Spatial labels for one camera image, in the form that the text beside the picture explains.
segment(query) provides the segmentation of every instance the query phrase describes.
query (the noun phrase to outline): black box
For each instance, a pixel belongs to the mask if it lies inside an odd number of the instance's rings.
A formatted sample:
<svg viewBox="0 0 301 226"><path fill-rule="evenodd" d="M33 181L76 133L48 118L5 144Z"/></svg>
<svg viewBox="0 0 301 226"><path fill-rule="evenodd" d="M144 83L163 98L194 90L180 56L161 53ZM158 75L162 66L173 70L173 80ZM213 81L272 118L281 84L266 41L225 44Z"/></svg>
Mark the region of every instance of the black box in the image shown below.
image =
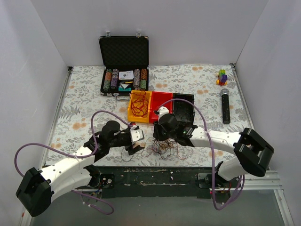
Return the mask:
<svg viewBox="0 0 301 226"><path fill-rule="evenodd" d="M185 99L194 104L193 94L174 93L173 99ZM184 101L176 100L173 104L175 118L184 126L191 126L194 122L194 107Z"/></svg>
<svg viewBox="0 0 301 226"><path fill-rule="evenodd" d="M149 89L149 39L147 36L101 36L99 37L100 50L103 64L106 69L118 69L122 71L134 71L135 69L147 70L146 90ZM104 96L128 96L130 91L103 90L106 70L103 72L103 80L100 88Z"/></svg>

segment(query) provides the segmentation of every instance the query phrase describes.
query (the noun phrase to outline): microphone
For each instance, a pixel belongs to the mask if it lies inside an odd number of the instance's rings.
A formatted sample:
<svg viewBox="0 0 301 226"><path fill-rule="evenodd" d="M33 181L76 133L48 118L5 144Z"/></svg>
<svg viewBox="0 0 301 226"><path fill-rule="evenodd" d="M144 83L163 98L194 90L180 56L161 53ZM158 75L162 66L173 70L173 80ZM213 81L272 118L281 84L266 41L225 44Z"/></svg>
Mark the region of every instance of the microphone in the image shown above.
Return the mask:
<svg viewBox="0 0 301 226"><path fill-rule="evenodd" d="M221 97L222 97L222 122L224 124L230 123L230 106L229 106L229 90L222 89Z"/></svg>

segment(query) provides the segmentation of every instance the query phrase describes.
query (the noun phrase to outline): white backdrop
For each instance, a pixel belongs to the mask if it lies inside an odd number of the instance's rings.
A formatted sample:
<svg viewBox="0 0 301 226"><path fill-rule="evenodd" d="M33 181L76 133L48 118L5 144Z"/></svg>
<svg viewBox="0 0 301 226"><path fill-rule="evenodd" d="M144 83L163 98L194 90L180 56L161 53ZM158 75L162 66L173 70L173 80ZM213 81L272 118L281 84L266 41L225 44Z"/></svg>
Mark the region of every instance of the white backdrop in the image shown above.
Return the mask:
<svg viewBox="0 0 301 226"><path fill-rule="evenodd" d="M14 156L26 143L46 143L67 67L30 0L0 0L0 33L0 221L17 226L24 206ZM25 148L20 170L38 168L42 151Z"/></svg>
<svg viewBox="0 0 301 226"><path fill-rule="evenodd" d="M238 63L238 77L255 129L274 148L296 226L301 225L301 1L270 0Z"/></svg>
<svg viewBox="0 0 301 226"><path fill-rule="evenodd" d="M68 66L102 65L98 37L150 37L150 64L237 61L268 0L32 0Z"/></svg>

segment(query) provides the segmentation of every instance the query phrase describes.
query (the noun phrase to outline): chip stack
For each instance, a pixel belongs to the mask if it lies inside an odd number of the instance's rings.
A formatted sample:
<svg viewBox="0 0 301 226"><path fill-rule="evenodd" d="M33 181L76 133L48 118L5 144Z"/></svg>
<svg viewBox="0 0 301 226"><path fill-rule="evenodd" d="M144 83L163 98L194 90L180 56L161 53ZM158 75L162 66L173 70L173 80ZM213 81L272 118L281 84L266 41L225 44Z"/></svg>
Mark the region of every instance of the chip stack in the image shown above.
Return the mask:
<svg viewBox="0 0 301 226"><path fill-rule="evenodd" d="M140 80L140 90L146 90L146 81L147 81L147 71L146 69L141 69L141 80Z"/></svg>
<svg viewBox="0 0 301 226"><path fill-rule="evenodd" d="M119 74L118 69L113 69L112 80L111 80L111 89L117 89L118 74Z"/></svg>
<svg viewBox="0 0 301 226"><path fill-rule="evenodd" d="M103 90L105 92L109 92L110 90L111 78L112 78L112 70L107 69L107 72L105 73L104 84L103 84Z"/></svg>
<svg viewBox="0 0 301 226"><path fill-rule="evenodd" d="M140 70L134 70L134 89L139 90L140 87Z"/></svg>

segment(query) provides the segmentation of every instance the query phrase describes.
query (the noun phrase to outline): metal frame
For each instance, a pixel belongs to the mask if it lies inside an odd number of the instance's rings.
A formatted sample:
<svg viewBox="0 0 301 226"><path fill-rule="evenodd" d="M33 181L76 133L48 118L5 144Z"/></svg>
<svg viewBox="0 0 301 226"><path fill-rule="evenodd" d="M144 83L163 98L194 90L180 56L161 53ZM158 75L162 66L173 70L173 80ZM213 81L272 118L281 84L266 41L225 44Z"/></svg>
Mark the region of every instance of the metal frame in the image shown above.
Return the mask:
<svg viewBox="0 0 301 226"><path fill-rule="evenodd" d="M238 81L238 75L236 73L235 64L230 64L230 66L231 66L231 69L233 71L233 74L234 74L234 77L235 77L235 80L236 80L236 83L237 83L237 86L238 86L238 90L239 90L239 93L240 93L240 96L241 96L241 99L242 99L242 104L243 104L244 108L246 109L246 114L247 114L247 119L248 119L249 125L250 125L251 128L254 129L254 125L253 125L250 113L248 111L247 103L246 103L246 100L245 100L244 95L243 95L242 90L241 90L241 86L240 86L239 81ZM57 111L55 113L54 122L53 122L53 125L51 127L51 132L50 132L50 135L49 135L49 138L48 138L48 144L51 143L51 140L52 140L52 137L53 137L54 128L56 126L56 123L57 123L57 120L58 120L58 117L59 117L59 113L60 113L62 105L63 105L63 99L64 99L65 93L67 91L69 80L70 80L70 77L71 77L71 74L72 74L72 69L73 68L70 68L69 71L68 71L68 76L66 78L64 89L62 91L61 98L60 98L59 104L58 104L58 108L57 108ZM47 153L48 153L48 151L44 152L41 167L44 166L44 164L45 164ZM246 181L245 181L244 189L246 189L246 190L273 190L274 193L275 193L275 197L276 197L276 200L277 200L277 203L278 203L278 206L279 206L284 224L288 225L288 226L294 225L293 224L293 219L291 217L291 214L289 212L288 206L287 206L286 201L285 201L282 184L281 184L281 181L279 179L277 171L274 171L274 170L267 171L266 175L262 178L254 177L252 175L246 175ZM78 190L83 191L83 192L91 192L92 191L92 189L85 189L85 188L84 189L78 189ZM20 226L29 226L30 222L31 222L31 216L28 213L28 211L25 210L24 215L21 218Z"/></svg>

